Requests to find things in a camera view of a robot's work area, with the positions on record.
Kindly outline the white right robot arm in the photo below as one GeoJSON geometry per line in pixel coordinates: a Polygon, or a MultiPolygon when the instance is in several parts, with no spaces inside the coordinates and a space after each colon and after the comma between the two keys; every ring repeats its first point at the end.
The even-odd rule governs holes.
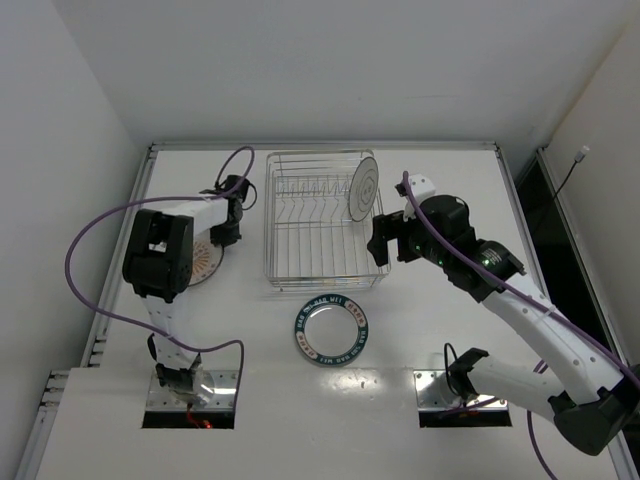
{"type": "Polygon", "coordinates": [[[579,336],[505,246],[477,238],[467,204],[451,195],[424,200],[419,213],[377,215],[367,244],[377,265],[425,259],[447,280],[505,321],[548,366],[547,375],[471,348],[449,363],[443,398],[468,402],[494,395],[554,424],[577,450],[600,454],[639,411],[638,367],[621,368],[579,336]]]}

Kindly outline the plate with orange sunburst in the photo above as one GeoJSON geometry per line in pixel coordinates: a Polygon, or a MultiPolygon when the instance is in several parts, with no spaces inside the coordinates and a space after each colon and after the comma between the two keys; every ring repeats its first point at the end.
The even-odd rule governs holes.
{"type": "Polygon", "coordinates": [[[194,239],[192,275],[189,286],[199,285],[214,275],[224,258],[224,248],[214,245],[207,232],[194,239]]]}

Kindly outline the white plate with green rings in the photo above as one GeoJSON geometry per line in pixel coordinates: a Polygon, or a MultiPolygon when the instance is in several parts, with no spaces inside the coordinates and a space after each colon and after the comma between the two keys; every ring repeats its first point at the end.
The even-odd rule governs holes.
{"type": "Polygon", "coordinates": [[[374,157],[362,159],[349,188],[348,209],[354,222],[361,222],[373,208],[378,192],[379,169],[374,157]]]}

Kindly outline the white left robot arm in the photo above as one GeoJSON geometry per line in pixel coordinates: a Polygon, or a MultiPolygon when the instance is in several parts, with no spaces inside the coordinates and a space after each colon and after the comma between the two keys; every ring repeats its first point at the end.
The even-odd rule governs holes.
{"type": "Polygon", "coordinates": [[[138,295],[154,328],[147,348],[159,385],[192,405],[211,402],[214,380],[191,341],[188,288],[198,239],[222,249],[241,239],[243,203],[253,184],[238,175],[212,190],[159,210],[144,208],[135,217],[122,274],[138,295]]]}

